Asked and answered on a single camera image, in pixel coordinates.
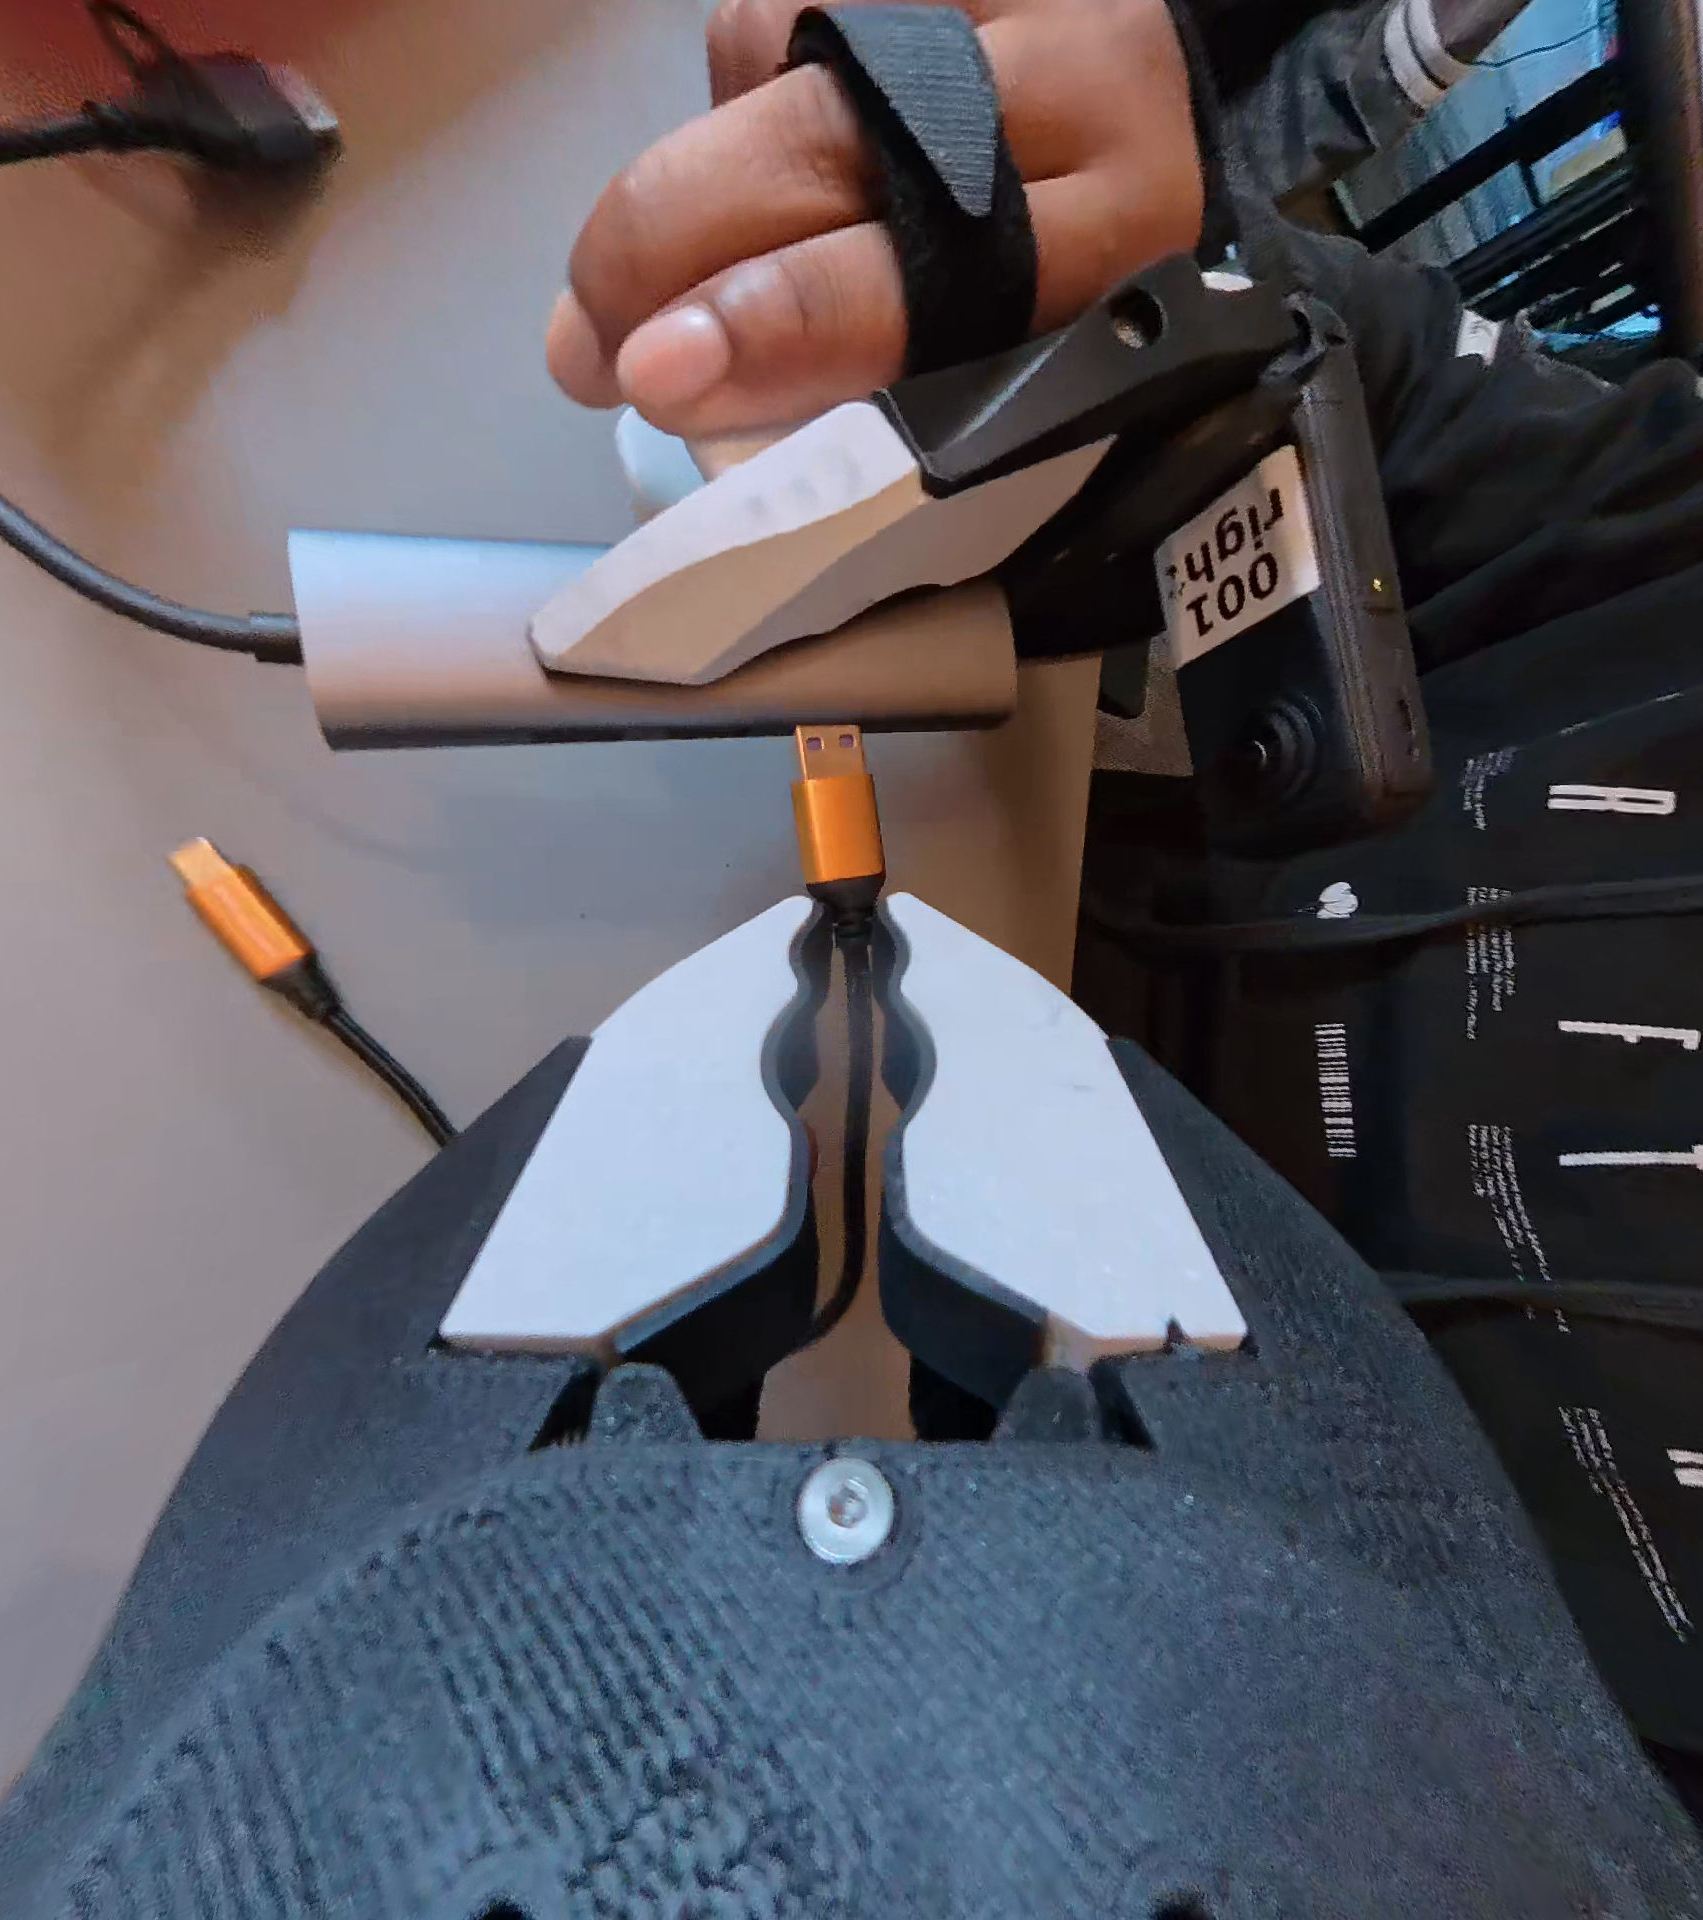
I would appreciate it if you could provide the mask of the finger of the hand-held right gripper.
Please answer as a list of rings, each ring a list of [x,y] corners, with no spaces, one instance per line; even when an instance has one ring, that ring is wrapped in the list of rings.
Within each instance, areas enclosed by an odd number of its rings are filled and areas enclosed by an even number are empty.
[[[913,591],[992,573],[1084,488],[1110,438],[958,495],[855,400],[654,515],[529,617],[555,676],[706,687]]]

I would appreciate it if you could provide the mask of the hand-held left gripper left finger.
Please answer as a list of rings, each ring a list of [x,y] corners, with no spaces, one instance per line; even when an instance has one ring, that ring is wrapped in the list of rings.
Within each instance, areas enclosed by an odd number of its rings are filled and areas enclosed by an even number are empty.
[[[806,1131],[780,1045],[810,1009],[791,898],[675,962],[588,1036],[438,1322],[471,1356],[649,1363],[730,1404],[818,1294]]]

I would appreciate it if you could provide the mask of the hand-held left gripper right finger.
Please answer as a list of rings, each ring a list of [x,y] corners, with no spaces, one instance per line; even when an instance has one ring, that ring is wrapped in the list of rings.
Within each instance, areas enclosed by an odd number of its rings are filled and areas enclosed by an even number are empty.
[[[880,929],[880,1305],[911,1357],[1006,1404],[1043,1368],[1236,1353],[1246,1315],[1106,1032],[924,899]]]

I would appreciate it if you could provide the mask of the grey slim USB hub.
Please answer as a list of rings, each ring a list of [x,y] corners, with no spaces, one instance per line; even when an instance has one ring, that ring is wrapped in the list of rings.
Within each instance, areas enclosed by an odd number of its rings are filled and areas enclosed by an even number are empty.
[[[529,617],[604,547],[292,532],[311,700],[338,753],[771,737],[806,721],[867,732],[1003,724],[1014,640],[998,591],[888,602],[830,636],[710,687],[548,676]]]

